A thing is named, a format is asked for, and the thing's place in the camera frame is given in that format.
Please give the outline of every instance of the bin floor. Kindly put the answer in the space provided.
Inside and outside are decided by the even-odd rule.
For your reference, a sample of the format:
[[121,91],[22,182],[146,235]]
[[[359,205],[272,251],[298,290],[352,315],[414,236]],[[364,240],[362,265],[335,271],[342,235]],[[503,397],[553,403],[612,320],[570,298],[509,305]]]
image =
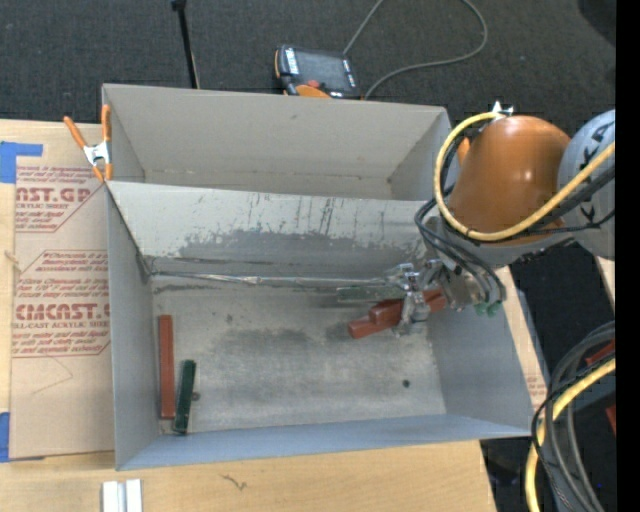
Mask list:
[[179,277],[154,281],[173,317],[176,376],[196,362],[190,430],[206,432],[445,413],[426,331],[352,339],[371,304],[335,290]]

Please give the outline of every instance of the black device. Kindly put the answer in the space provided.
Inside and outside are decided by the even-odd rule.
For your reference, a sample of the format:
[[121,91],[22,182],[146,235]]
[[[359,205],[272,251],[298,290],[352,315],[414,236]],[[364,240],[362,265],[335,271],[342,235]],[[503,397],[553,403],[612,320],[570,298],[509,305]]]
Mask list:
[[275,74],[290,96],[362,98],[353,66],[340,52],[281,45],[276,50]]

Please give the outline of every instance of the metal bracket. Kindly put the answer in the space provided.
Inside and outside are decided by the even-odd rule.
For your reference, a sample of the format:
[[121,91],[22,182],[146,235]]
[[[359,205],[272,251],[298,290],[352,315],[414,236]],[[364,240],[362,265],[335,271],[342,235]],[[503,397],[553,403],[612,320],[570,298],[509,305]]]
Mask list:
[[142,480],[104,482],[101,492],[101,512],[142,512]]

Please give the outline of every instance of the blue tape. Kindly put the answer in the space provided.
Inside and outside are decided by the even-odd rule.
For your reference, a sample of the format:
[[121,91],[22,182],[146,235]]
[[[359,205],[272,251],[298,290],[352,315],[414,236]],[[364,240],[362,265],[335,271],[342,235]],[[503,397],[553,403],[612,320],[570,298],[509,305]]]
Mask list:
[[9,462],[9,413],[0,413],[0,463]]
[[42,156],[42,144],[0,142],[0,183],[16,182],[16,164],[19,156]]

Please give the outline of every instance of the white wire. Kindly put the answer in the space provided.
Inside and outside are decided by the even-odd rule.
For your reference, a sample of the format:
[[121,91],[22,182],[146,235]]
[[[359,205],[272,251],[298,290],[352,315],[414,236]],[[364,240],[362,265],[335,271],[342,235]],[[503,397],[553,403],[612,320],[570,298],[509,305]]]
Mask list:
[[[434,61],[434,62],[424,62],[424,63],[421,63],[421,64],[413,64],[411,66],[406,66],[406,67],[397,69],[395,71],[392,71],[391,73],[388,73],[387,75],[385,75],[382,78],[380,78],[371,87],[369,87],[369,90],[367,90],[367,92],[365,93],[363,99],[365,99],[365,100],[369,99],[371,94],[373,94],[373,91],[375,91],[378,87],[380,87],[384,82],[386,82],[390,78],[393,78],[394,76],[397,76],[397,75],[399,75],[401,73],[406,73],[407,71],[412,71],[412,70],[415,70],[415,69],[423,69],[423,68],[435,67],[435,66],[445,66],[445,65],[448,65],[448,64],[454,64],[456,62],[462,62],[463,60],[470,59],[474,55],[477,55],[478,53],[480,53],[484,49],[485,45],[487,44],[487,40],[489,39],[489,29],[487,27],[487,23],[484,20],[484,18],[482,17],[482,14],[480,13],[480,11],[469,0],[460,0],[460,1],[462,3],[464,3],[469,9],[471,9],[471,11],[476,15],[476,17],[480,21],[480,24],[482,25],[482,42],[480,43],[480,45],[475,50],[473,50],[473,51],[471,51],[469,53],[466,53],[464,55],[460,55],[459,57],[453,57],[451,59],[439,60],[439,61]],[[349,41],[349,43],[347,44],[347,46],[343,50],[342,53],[344,55],[346,55],[349,52],[349,50],[351,49],[351,47],[355,43],[356,39],[358,39],[358,37],[360,36],[360,34],[364,30],[364,28],[369,23],[369,20],[371,19],[373,14],[378,10],[378,7],[380,7],[382,2],[384,2],[384,0],[378,0],[375,3],[375,5],[372,7],[372,9],[369,11],[369,14],[367,14],[367,17],[364,19],[364,21],[362,22],[362,24],[360,25],[360,27],[358,28],[358,30],[356,31],[354,36],[351,38],[351,41]]]

